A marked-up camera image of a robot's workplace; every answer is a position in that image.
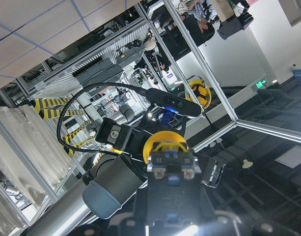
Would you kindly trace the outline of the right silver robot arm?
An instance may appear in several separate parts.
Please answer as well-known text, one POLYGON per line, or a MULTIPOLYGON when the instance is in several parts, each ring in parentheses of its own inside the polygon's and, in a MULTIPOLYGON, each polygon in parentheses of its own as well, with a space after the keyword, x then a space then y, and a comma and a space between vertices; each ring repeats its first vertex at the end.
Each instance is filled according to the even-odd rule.
POLYGON ((87 235, 79 223, 88 214, 112 220, 131 198, 133 213, 120 220, 117 236, 217 235, 219 214, 205 186, 217 187, 224 165, 194 153, 183 134, 166 122, 130 127, 105 119, 97 140, 120 153, 104 155, 25 235, 87 235))

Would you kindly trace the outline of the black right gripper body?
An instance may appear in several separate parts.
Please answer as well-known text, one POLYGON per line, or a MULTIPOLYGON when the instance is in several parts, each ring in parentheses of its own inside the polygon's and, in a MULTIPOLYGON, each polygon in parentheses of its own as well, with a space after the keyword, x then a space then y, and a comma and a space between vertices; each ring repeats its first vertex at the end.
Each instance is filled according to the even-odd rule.
POLYGON ((149 121, 143 127, 131 127, 118 124, 110 118, 104 119, 96 135, 96 141, 109 144, 114 149, 129 153, 145 162, 148 161, 153 143, 186 142, 179 130, 173 130, 154 121, 149 121))

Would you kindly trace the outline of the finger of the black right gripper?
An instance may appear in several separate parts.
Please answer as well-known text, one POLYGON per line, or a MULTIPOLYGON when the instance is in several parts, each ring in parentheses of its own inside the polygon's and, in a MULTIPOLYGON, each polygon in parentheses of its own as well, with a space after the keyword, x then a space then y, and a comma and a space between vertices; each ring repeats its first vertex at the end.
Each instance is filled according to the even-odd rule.
POLYGON ((202 170, 201 183, 211 188, 217 188, 221 175, 223 173, 225 164, 211 159, 207 162, 202 170))

